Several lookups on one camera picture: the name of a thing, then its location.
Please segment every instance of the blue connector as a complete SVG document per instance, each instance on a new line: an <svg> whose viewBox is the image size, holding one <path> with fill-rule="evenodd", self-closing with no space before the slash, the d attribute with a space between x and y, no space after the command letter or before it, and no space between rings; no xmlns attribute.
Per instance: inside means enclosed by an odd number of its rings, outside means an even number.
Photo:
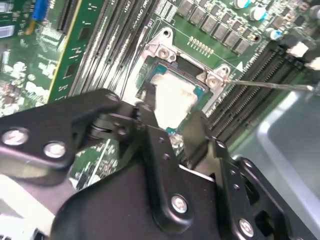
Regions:
<svg viewBox="0 0 320 240"><path fill-rule="evenodd" d="M49 0L36 0L33 13L32 13L32 18L35 21L41 21L45 19L46 13L47 13L47 8L48 8L48 1Z"/></svg>

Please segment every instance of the ram slot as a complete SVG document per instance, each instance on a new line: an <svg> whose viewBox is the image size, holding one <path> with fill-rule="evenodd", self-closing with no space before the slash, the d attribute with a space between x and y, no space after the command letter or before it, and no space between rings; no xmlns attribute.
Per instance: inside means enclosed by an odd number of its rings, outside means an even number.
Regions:
<svg viewBox="0 0 320 240"><path fill-rule="evenodd" d="M273 74L275 71L282 65L284 59L280 56L277 56L272 61L269 60L266 62L263 68L258 69L257 73L251 78L251 81L265 83L269 82L272 79ZM224 114L218 118L214 128L212 128L212 135L217 137L219 136L228 126L230 123L233 122L235 113L238 109L242 110L246 107L246 104L255 93L259 90L258 87L248 87L246 86L235 99L232 100L232 104L229 105L230 107L224 111Z"/></svg>
<svg viewBox="0 0 320 240"><path fill-rule="evenodd" d="M132 44L134 37L137 34L150 5L151 0L138 0L138 2L135 4L135 7L131 11L131 14L127 21L128 24L125 25L119 41L117 42L107 62L107 64L109 65L109 72L113 67L116 67L114 66L115 63L121 63L123 61L123 58L125 57L128 48ZM100 79L98 88L102 88L104 86L106 79L109 77L109 72L105 74L104 78ZM111 80L109 82L108 89L110 89L111 91L115 91L116 88L116 85L114 87L111 86L114 80L115 78L111 77Z"/></svg>
<svg viewBox="0 0 320 240"><path fill-rule="evenodd" d="M81 60L79 70L75 76L70 96L79 95L86 84L89 69L95 60L99 48L101 47L101 43L104 39L104 33L108 29L118 1L119 0L105 0L103 2L90 41Z"/></svg>
<svg viewBox="0 0 320 240"><path fill-rule="evenodd" d="M256 61L250 66L247 72L245 72L240 80L253 81L256 76L264 69L264 67L273 59L276 55L274 51L271 51L268 47L262 52L262 54L256 59ZM227 96L222 100L216 110L208 117L209 128L213 129L219 120L223 117L225 112L232 107L232 105L238 100L238 98L247 89L247 86L233 86Z"/></svg>
<svg viewBox="0 0 320 240"><path fill-rule="evenodd" d="M106 29L93 64L90 66L86 76L85 84L81 90L82 93L86 93L97 88L98 81L104 74L105 62L108 59L110 50L117 42L117 38L119 38L119 35L126 24L129 13L133 6L133 0L120 0L115 7L115 13L112 15L111 23Z"/></svg>
<svg viewBox="0 0 320 240"><path fill-rule="evenodd" d="M138 49L138 51L136 53L136 56L134 56L134 53L135 53L135 50L136 50L136 46L138 44L139 37L140 37L143 29L148 26L148 23L150 22L150 19L154 15L159 2L160 2L160 0L153 0L151 2L151 6L152 7L149 7L149 9L148 9L143 21L142 21L142 24L140 25L140 28L137 31L137 34L134 36L133 43L130 45L128 51L124 55L124 57L122 59L122 62L120 62L119 65L117 66L117 69L116 69L115 74L114 74L113 79L112 79L112 83L110 84L111 88L113 88L113 86L116 86L118 84L119 79L124 74L125 70L127 70L127 71L131 71L132 70L132 69L126 69L126 66L128 66L130 64L132 58L135 57L134 60L133 60L133 63L135 63L136 60L141 55L141 53L142 53L141 51L144 49L143 47ZM123 89L126 88L126 82L124 83L122 88Z"/></svg>
<svg viewBox="0 0 320 240"><path fill-rule="evenodd" d="M286 76L290 73L290 69L292 68L292 64L287 62L284 64L272 77L269 83L281 84ZM232 124L223 132L218 134L218 138L222 141L226 141L230 138L230 136L238 130L239 126L242 125L243 122L247 120L250 114L256 110L257 106L261 104L268 94L272 91L271 88L256 88L257 94L254 98L251 98L245 108L239 108L235 112L234 120Z"/></svg>
<svg viewBox="0 0 320 240"><path fill-rule="evenodd" d="M290 84L299 75L301 71L295 67L289 70L288 75L282 80L281 84ZM250 110L248 110L243 116L243 121L239 126L235 127L234 131L226 133L225 136L221 136L228 146L230 146L237 138L239 138L247 129L257 122L261 114L265 112L267 107L276 99L283 91L278 89L264 89L263 95L256 102L252 103Z"/></svg>

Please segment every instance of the surface mount component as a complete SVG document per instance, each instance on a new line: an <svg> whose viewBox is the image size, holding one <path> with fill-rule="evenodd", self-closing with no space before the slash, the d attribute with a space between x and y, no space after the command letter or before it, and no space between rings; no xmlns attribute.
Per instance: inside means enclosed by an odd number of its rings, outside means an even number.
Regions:
<svg viewBox="0 0 320 240"><path fill-rule="evenodd" d="M214 30L217 22L218 21L213 16L209 15L207 19L204 21L201 29L206 33L210 34Z"/></svg>

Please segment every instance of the black dimm slot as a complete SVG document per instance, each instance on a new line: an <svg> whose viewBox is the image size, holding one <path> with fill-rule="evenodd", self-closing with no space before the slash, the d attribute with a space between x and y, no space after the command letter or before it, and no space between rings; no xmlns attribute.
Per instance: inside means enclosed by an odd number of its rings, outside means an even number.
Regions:
<svg viewBox="0 0 320 240"><path fill-rule="evenodd" d="M296 68L294 68L289 75L285 78L284 81L282 81L282 84L290 84L300 73L300 71ZM254 111L251 111L251 116L249 116L247 121L244 121L241 126L238 127L238 129L232 134L232 136L229 136L229 138L226 138L224 142L230 146L237 138L239 138L245 130L247 130L247 127L252 125L253 122L255 122L258 117L266 110L266 108L275 100L275 98L282 93L283 91L278 89L268 89L268 96L264 98L262 102L259 103L259 105L255 108Z"/></svg>
<svg viewBox="0 0 320 240"><path fill-rule="evenodd" d="M261 65L259 66L259 68L256 68L256 71L251 71L250 75L245 76L244 79L246 79L247 81L251 81L251 82L255 82L256 77L259 76L259 74L261 73L261 71L264 70L264 68L266 68L268 66L268 63L272 60L272 57L275 55L274 52L269 52L264 58L263 58L263 62L261 63ZM215 119L215 121L210 121L209 127L210 130L216 129L217 128L217 124L221 121L221 119L225 116L225 113L227 111L229 111L229 109L233 109L233 105L235 104L235 102L238 101L238 99L242 96L242 94L246 91L246 89L248 89L248 86L239 86L239 90L237 90L236 92L234 92L231 95L231 99L230 100L224 100L224 102L222 102L222 105L224 105L223 107L223 111L220 111L220 115L218 115Z"/></svg>
<svg viewBox="0 0 320 240"><path fill-rule="evenodd" d="M90 59L90 56L95 56L96 55L96 48L93 49L94 43L96 41L98 41L97 45L101 44L102 38L97 40L97 34L100 31L100 28L102 27L102 25L106 25L106 27L108 27L109 23L110 23L110 19L111 17L106 17L106 11L107 8L110 6L111 0L105 0L103 2L103 5L101 7L101 11L99 13L98 19L96 21L96 24L94 26L94 29L92 31L92 35L91 38L89 40L88 43L88 47L85 50L85 53L83 55L83 58L81 60L80 66L79 66L79 70L76 73L76 76L74 78L74 82L72 85L72 88L70 90L70 96L76 95L77 92L75 92L76 89L80 88L82 89L84 87L84 85L86 84L85 81L83 81L83 83L79 83L80 78L82 78L83 74L85 74L83 71L86 69L85 66L91 66L92 62L94 59ZM114 5L116 5L118 3L118 0L113 0L112 3ZM112 9L111 13L109 13L110 16L112 16L112 14L114 13L115 8Z"/></svg>
<svg viewBox="0 0 320 240"><path fill-rule="evenodd" d="M270 78L273 76L274 72L281 66L281 64L284 62L283 58L274 59L272 62L269 63L269 61L266 62L266 66L261 68L257 71L257 73L253 76L251 79L254 82L261 82L265 83L270 80ZM254 95L254 93L258 90L258 87L247 87L241 91L232 100L232 108L229 108L224 115L224 117L219 118L219 122L216 124L216 126L212 129L212 135L217 137L219 136L230 123L232 123L234 119L234 112L236 112L239 108L243 109L246 106L246 101L248 99L251 99Z"/></svg>
<svg viewBox="0 0 320 240"><path fill-rule="evenodd" d="M290 69L292 68L291 63L284 64L272 77L271 81L269 83L276 83L280 84L282 83L283 79L286 79L286 75L290 73ZM226 141L229 139L229 137L234 133L234 131L237 131L239 126L247 121L247 118L249 115L256 110L256 108L263 102L268 94L272 91L272 88L264 88L264 87L258 87L258 94L251 100L248 101L249 103L245 107L245 109L238 109L237 110L237 116L235 117L235 120L233 121L232 125L228 127L226 131L224 131L221 135L219 135L219 139L221 141Z"/></svg>
<svg viewBox="0 0 320 240"><path fill-rule="evenodd" d="M240 80L250 81L254 76L257 75L256 70L262 70L263 67L274 57L276 53L273 51L265 50L259 58L251 65L247 72L245 72L241 77ZM209 127L212 129L219 118L221 118L236 101L237 96L242 94L247 86L233 86L232 89L229 91L228 95L222 100L222 103L218 105L216 110L208 117Z"/></svg>
<svg viewBox="0 0 320 240"><path fill-rule="evenodd" d="M140 29L138 30L137 34L135 35L134 37L134 40L133 40L133 43L131 44L131 47L130 49L128 50L128 52L126 53L125 57L123 58L123 61L119 64L119 68L117 70L118 74L117 76L121 76L125 70L124 66L127 66L130 61L131 61L131 58L133 57L133 54L135 52L135 48L136 48L136 45L138 43L138 39L140 37L140 34L142 33L142 30L145 26L148 25L148 23L150 22L152 16L154 15L156 9L157 9L157 6L159 4L160 0L153 0L152 3L151 3L151 6L152 8L148 9L148 12L147 14L145 15L144 19L143 19L143 22L142 22L142 25L140 26ZM135 56L135 58L138 58L141 54L141 51L138 51L137 55Z"/></svg>
<svg viewBox="0 0 320 240"><path fill-rule="evenodd" d="M122 34L119 38L119 41L110 56L110 61L109 61L110 66L113 66L116 60L120 63L124 60L124 57L126 56L127 51L130 48L134 40L134 37L137 34L145 15L147 14L147 11L150 5L151 5L151 0L147 0L147 1L139 0L138 3L135 5L134 10L129 16L128 24L123 29ZM117 87L117 83L114 83L115 76L117 76L117 74L115 74L112 77L108 85L108 89L111 91L115 91ZM102 81L98 85L98 88L101 88L105 81L106 79L102 79Z"/></svg>
<svg viewBox="0 0 320 240"><path fill-rule="evenodd" d="M110 23L110 25L108 26L108 30L106 31L106 33L103 36L102 39L102 45L100 45L100 47L98 48L98 51L96 53L96 58L93 62L93 64L91 65L90 70L88 71L87 77L86 77L86 84L84 85L82 92L86 93L89 90L94 90L96 89L97 84L92 85L91 79L93 79L94 75L96 74L97 71L97 67L103 57L103 53L106 51L107 46L109 45L109 42L114 34L114 31L117 28L117 24L119 21L119 18L121 16L121 14L124 11L124 8L126 7L126 4L130 2L130 0L120 0L118 2L118 4L114 7L114 9L116 10L116 12L112 15L112 22Z"/></svg>
<svg viewBox="0 0 320 240"><path fill-rule="evenodd" d="M137 19L137 16L138 16L140 10L142 9L142 6L144 3L145 3L145 0L138 0L138 2L135 4L135 8L131 12L131 14L128 18L128 24L123 29L123 32L121 33L119 41L118 41L114 51L112 52L110 59L114 59L115 56L122 50L123 45L125 44L128 37L130 35L132 36L134 33L137 32L137 30L138 30L137 27L140 26L140 22L136 22L136 19Z"/></svg>
<svg viewBox="0 0 320 240"><path fill-rule="evenodd" d="M117 46L118 40L121 36L121 34L123 33L123 30L125 28L125 26L127 26L129 23L127 22L131 11L133 9L133 7L135 6L135 0L129 0L128 3L130 3L130 5L126 6L126 14L125 17L123 19L121 19L122 22L120 22L120 20L117 22L117 25L115 27L114 33L112 35L112 44L109 47L109 53L108 53L108 58L105 61L105 64L103 66L103 70L100 73L100 76L98 78L98 81L96 82L96 84L93 86L93 89L97 89L97 88L103 88L105 80L107 79L109 72L112 68L112 66L110 65L110 62L112 61L112 53L115 49L115 47Z"/></svg>

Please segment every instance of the gray metal panel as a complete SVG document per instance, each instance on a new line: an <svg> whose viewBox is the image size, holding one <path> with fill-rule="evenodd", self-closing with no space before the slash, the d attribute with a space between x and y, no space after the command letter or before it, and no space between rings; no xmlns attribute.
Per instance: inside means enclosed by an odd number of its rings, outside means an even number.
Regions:
<svg viewBox="0 0 320 240"><path fill-rule="evenodd" d="M291 92L232 155L252 160L320 239L320 96Z"/></svg>

